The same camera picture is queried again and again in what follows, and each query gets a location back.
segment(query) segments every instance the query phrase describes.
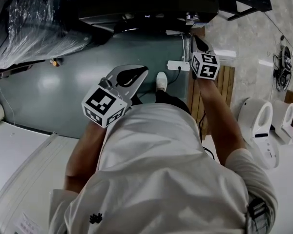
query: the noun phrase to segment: toilet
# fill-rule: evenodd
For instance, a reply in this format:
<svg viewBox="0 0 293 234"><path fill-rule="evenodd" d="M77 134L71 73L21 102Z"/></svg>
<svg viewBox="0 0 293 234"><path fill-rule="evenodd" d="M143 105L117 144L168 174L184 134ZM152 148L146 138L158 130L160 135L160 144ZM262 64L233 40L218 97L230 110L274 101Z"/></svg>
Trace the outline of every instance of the toilet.
<svg viewBox="0 0 293 234"><path fill-rule="evenodd" d="M272 125L276 134L287 144L293 144L293 103L287 104L277 100L273 106Z"/></svg>
<svg viewBox="0 0 293 234"><path fill-rule="evenodd" d="M269 101L247 99L240 110L238 124L244 141L250 146L254 159L265 169L279 165L277 144L269 139L273 108Z"/></svg>

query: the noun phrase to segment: wooden pallet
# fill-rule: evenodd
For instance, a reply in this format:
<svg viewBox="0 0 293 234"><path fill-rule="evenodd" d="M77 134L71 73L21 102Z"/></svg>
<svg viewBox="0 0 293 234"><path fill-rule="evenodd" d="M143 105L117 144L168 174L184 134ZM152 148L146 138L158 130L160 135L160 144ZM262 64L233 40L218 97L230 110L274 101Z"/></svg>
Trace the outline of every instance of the wooden pallet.
<svg viewBox="0 0 293 234"><path fill-rule="evenodd" d="M234 72L235 68L221 66L218 76L215 80L215 84L222 97L226 101L227 105L230 107L231 97L234 84ZM192 72L189 72L189 82L188 82L188 107L191 112L192 117L196 120L199 125L201 119L204 115L204 105L200 95L200 90L198 84L192 79ZM206 117L204 117L203 122L201 122L202 127L202 140L205 140L205 136L209 135L209 126Z"/></svg>

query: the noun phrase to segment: logo on shirt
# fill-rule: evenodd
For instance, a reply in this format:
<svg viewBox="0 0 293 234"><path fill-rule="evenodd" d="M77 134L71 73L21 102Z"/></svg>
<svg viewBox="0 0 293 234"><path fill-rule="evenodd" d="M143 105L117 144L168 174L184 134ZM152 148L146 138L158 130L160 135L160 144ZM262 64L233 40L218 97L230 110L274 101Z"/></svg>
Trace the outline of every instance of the logo on shirt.
<svg viewBox="0 0 293 234"><path fill-rule="evenodd" d="M93 215L91 215L90 216L90 223L91 224L94 224L94 223L97 223L97 224L99 224L101 221L102 221L102 214L101 213L98 213L98 215L95 215L95 214L93 214Z"/></svg>

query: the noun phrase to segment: white sneaker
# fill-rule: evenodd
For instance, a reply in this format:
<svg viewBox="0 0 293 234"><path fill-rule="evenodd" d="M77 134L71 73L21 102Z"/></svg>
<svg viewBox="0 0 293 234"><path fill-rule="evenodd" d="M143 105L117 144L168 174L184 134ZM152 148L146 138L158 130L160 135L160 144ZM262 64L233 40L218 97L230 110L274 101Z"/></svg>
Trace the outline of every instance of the white sneaker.
<svg viewBox="0 0 293 234"><path fill-rule="evenodd" d="M156 90L163 90L166 92L167 89L167 76L164 72L159 72L156 77Z"/></svg>

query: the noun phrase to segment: person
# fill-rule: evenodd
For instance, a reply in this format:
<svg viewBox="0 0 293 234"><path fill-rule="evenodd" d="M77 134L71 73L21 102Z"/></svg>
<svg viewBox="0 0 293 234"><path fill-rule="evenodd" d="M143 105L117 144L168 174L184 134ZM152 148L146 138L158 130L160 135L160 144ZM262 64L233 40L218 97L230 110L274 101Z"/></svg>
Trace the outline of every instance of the person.
<svg viewBox="0 0 293 234"><path fill-rule="evenodd" d="M277 199L212 80L197 80L219 162L187 106L157 76L156 103L136 98L108 129L91 122L51 193L49 233L269 233Z"/></svg>

